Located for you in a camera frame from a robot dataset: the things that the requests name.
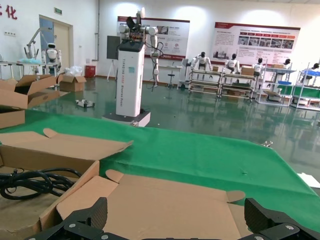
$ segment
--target cardboard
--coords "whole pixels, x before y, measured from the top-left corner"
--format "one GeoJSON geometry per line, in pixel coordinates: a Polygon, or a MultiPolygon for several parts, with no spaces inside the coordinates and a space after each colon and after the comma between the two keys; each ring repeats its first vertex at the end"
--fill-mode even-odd
{"type": "Polygon", "coordinates": [[[192,184],[127,175],[108,170],[61,201],[62,219],[107,197],[105,232],[140,240],[147,238],[234,240],[252,234],[246,226],[241,191],[226,192],[192,184]]]}
{"type": "Polygon", "coordinates": [[[63,75],[60,81],[60,91],[80,92],[85,90],[86,79],[84,76],[66,76],[63,75]]]}
{"type": "Polygon", "coordinates": [[[242,67],[241,68],[241,75],[246,75],[246,76],[253,76],[255,70],[253,68],[249,67],[242,67]]]}
{"type": "Polygon", "coordinates": [[[284,68],[284,65],[283,65],[283,64],[272,64],[272,65],[271,65],[271,68],[274,68],[274,69],[283,69],[283,68],[284,68]]]}
{"type": "MultiPolygon", "coordinates": [[[[0,173],[12,173],[15,168],[19,171],[21,169],[32,171],[61,167],[75,169],[82,173],[82,176],[61,197],[46,194],[24,201],[13,201],[0,197],[1,240],[23,240],[59,223],[61,218],[56,211],[57,204],[76,192],[94,176],[99,175],[99,161],[95,160],[98,159],[95,151],[99,152],[102,159],[123,151],[131,145],[131,142],[60,134],[48,128],[44,130],[44,134],[32,131],[0,134],[0,142],[2,142],[0,145],[0,173]],[[86,150],[91,152],[92,157],[82,158],[79,150],[83,144],[89,144],[86,150]],[[76,153],[72,154],[68,148],[73,148],[76,153]]],[[[76,177],[66,172],[58,173],[73,177],[73,179],[76,177]]],[[[18,188],[15,192],[17,195],[28,193],[30,190],[24,188],[18,188]]]]}
{"type": "Polygon", "coordinates": [[[19,82],[0,79],[0,129],[24,124],[23,109],[58,98],[58,91],[46,89],[55,84],[51,75],[25,75],[19,82]]]}

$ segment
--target red and white poster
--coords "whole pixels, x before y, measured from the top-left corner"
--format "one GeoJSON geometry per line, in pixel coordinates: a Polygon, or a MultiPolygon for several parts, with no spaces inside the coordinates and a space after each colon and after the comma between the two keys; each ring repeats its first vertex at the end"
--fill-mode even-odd
{"type": "MultiPolygon", "coordinates": [[[[117,33],[119,26],[126,25],[126,16],[118,16],[117,33]]],[[[186,58],[190,21],[176,19],[161,19],[161,18],[143,18],[142,25],[147,27],[158,28],[158,42],[163,43],[163,56],[161,59],[166,60],[182,60],[186,58]]],[[[147,43],[151,44],[150,37],[147,38],[147,43]]],[[[151,48],[146,47],[145,56],[149,57],[151,48]]]]}
{"type": "Polygon", "coordinates": [[[240,64],[281,64],[290,58],[298,40],[299,27],[263,26],[216,22],[211,60],[224,64],[237,54],[240,64]]]}

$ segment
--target reflective floor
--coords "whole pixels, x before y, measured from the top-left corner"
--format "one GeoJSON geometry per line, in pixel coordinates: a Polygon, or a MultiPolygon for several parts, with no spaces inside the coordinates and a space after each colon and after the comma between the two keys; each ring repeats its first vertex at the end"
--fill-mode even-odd
{"type": "MultiPolygon", "coordinates": [[[[143,85],[142,105],[151,111],[148,127],[248,140],[272,148],[298,173],[313,175],[320,182],[320,112],[250,103],[238,98],[192,93],[163,86],[143,85]]],[[[115,109],[116,83],[104,78],[88,80],[84,92],[68,93],[36,109],[44,112],[100,119],[115,109]],[[83,109],[75,100],[95,102],[83,109]]],[[[183,148],[183,142],[173,148],[183,148]]]]}

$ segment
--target robot display stand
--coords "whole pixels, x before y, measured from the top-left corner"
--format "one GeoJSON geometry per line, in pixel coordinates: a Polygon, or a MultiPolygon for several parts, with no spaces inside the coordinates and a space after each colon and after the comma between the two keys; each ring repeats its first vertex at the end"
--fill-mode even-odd
{"type": "Polygon", "coordinates": [[[137,122],[136,126],[145,127],[151,117],[149,111],[141,109],[141,93],[145,62],[145,42],[150,35],[152,45],[151,59],[153,63],[153,78],[155,84],[159,78],[159,50],[158,29],[146,27],[141,24],[145,10],[138,11],[136,22],[131,17],[127,18],[127,25],[120,25],[122,43],[118,52],[118,74],[116,82],[116,110],[109,112],[102,118],[117,123],[130,125],[137,122]]]}

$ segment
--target black cable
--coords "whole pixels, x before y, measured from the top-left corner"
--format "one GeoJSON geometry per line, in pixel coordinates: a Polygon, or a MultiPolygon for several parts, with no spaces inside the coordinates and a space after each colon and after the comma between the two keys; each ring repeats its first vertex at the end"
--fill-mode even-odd
{"type": "Polygon", "coordinates": [[[9,200],[27,200],[41,194],[52,194],[60,197],[63,192],[66,192],[73,186],[74,182],[65,176],[52,172],[69,172],[81,177],[78,171],[71,168],[57,167],[26,172],[22,169],[22,172],[19,173],[15,169],[13,173],[0,173],[0,195],[9,200]],[[35,193],[24,196],[11,195],[18,187],[33,190],[35,193]]]}

